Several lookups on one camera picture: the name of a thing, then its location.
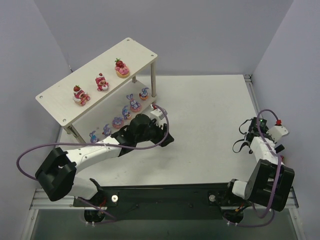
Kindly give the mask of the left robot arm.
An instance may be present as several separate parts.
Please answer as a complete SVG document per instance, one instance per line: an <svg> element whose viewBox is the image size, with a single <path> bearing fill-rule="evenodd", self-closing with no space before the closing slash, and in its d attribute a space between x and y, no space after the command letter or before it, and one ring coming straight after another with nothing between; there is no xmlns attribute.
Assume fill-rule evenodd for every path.
<svg viewBox="0 0 320 240"><path fill-rule="evenodd" d="M78 178L79 172L102 161L121 157L142 142L165 147L173 141L167 123L160 125L156 118L138 114L129 125L102 141L68 151L54 148L36 171L35 178L52 202L65 196L91 200L102 191L102 187L93 178Z"/></svg>

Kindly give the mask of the pink bear with strawberry hat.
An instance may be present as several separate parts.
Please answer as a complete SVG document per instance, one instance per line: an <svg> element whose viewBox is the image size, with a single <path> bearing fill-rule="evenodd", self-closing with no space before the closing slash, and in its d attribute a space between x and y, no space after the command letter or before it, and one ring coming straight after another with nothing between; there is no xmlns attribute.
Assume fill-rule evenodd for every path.
<svg viewBox="0 0 320 240"><path fill-rule="evenodd" d="M95 82L97 84L97 91L105 92L109 89L109 83L107 82L105 76L102 73L99 73L96 76Z"/></svg>

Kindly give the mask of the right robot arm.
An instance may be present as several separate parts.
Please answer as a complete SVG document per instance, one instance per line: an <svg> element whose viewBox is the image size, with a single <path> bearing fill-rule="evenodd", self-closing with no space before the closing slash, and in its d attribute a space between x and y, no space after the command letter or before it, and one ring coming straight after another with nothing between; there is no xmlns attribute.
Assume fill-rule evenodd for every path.
<svg viewBox="0 0 320 240"><path fill-rule="evenodd" d="M244 135L241 148L249 147L249 153L254 155L257 164L248 181L230 181L228 187L231 193L268 210L282 211L286 206L295 172L285 166L279 155L284 146L276 144L289 135L289 131L280 120L268 128L266 119L253 117L248 131L241 134Z"/></svg>

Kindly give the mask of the purple bunny with pink base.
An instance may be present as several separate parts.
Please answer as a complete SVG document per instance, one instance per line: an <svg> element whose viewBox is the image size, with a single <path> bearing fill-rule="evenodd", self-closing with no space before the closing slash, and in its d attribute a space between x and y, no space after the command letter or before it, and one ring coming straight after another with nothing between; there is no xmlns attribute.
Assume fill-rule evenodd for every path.
<svg viewBox="0 0 320 240"><path fill-rule="evenodd" d="M128 106L125 105L123 108L122 108L122 116L123 116L123 119L124 120L130 120L132 118L131 116L131 112L128 110Z"/></svg>

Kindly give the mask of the small purple bunny figure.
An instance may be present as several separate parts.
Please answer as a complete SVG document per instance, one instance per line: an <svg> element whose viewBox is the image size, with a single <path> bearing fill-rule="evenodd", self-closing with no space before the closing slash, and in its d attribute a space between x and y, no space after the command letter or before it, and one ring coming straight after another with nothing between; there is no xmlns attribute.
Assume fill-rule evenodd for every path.
<svg viewBox="0 0 320 240"><path fill-rule="evenodd" d="M102 134L105 136L105 137L108 137L112 134L112 130L109 128L109 124L106 124L104 127L103 127L103 132Z"/></svg>

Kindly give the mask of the pink striped bear with strawberry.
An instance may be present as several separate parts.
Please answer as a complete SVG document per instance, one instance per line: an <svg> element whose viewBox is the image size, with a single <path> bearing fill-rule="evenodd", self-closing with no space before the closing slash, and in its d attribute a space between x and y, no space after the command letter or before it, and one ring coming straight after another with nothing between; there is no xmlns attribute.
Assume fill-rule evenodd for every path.
<svg viewBox="0 0 320 240"><path fill-rule="evenodd" d="M90 99L90 96L79 85L73 87L73 101L76 104L84 106Z"/></svg>

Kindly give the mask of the purple bunny with blue bow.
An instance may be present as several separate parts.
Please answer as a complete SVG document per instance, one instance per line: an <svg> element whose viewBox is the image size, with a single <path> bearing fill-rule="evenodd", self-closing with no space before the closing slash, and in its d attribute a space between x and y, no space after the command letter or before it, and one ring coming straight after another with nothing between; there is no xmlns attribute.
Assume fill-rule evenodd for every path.
<svg viewBox="0 0 320 240"><path fill-rule="evenodd" d="M95 144L99 141L99 138L96 136L96 131L92 131L90 134L89 134L89 137L90 137L90 142Z"/></svg>

